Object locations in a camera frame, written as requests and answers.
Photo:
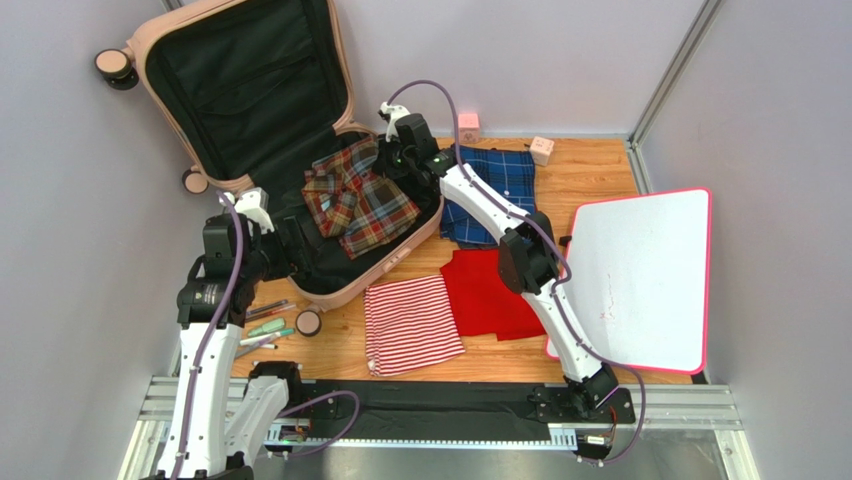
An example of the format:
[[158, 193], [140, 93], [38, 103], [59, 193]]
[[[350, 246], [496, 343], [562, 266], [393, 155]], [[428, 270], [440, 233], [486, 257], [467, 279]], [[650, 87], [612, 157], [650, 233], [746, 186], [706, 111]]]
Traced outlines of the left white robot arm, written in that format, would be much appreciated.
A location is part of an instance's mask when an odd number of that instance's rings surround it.
[[291, 361], [262, 361], [226, 414], [231, 373], [258, 283], [270, 272], [267, 243], [243, 214], [209, 218], [204, 252], [177, 297], [181, 366], [171, 429], [156, 479], [250, 479], [267, 432], [303, 391]]

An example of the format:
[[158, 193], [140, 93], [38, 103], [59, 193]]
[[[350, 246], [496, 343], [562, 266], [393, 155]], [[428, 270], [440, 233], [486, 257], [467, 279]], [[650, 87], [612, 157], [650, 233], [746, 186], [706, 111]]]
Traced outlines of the blue plaid shirt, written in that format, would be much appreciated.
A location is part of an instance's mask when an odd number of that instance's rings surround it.
[[[536, 167], [529, 152], [460, 147], [461, 158], [479, 178], [516, 206], [534, 212]], [[487, 249], [497, 241], [465, 210], [446, 201], [440, 222], [440, 237], [462, 249]]]

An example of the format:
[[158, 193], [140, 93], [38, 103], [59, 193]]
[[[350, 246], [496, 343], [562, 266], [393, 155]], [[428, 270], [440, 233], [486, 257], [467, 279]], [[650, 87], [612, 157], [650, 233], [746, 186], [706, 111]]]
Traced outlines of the multicolour plaid shirt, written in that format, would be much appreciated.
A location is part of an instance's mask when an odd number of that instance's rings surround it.
[[322, 159], [304, 172], [301, 193], [319, 233], [354, 260], [396, 240], [421, 214], [392, 180], [373, 172], [374, 136]]

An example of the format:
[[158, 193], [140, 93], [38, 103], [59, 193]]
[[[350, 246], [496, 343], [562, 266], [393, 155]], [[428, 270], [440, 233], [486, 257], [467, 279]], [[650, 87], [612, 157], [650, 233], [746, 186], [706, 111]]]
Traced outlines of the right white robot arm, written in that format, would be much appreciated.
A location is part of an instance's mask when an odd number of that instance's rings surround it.
[[593, 352], [576, 324], [563, 291], [570, 269], [555, 246], [548, 217], [503, 198], [464, 163], [458, 147], [439, 148], [422, 115], [389, 104], [379, 115], [387, 124], [380, 138], [383, 165], [439, 190], [497, 241], [501, 281], [535, 312], [556, 350], [569, 390], [567, 408], [582, 418], [614, 415], [619, 382], [611, 363]]

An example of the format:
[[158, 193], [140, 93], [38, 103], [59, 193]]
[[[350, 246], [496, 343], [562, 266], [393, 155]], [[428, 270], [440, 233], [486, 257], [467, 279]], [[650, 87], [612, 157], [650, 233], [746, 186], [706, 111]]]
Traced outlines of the pink suitcase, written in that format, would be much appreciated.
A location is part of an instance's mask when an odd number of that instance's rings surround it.
[[[371, 136], [354, 117], [331, 1], [197, 1], [146, 22], [94, 64], [114, 89], [148, 89], [194, 174], [233, 193], [263, 189], [272, 217], [308, 213], [301, 189], [310, 164]], [[397, 183], [421, 211], [398, 239], [355, 260], [326, 240], [323, 280], [286, 277], [314, 307], [346, 305], [436, 231], [439, 190], [411, 177]]]

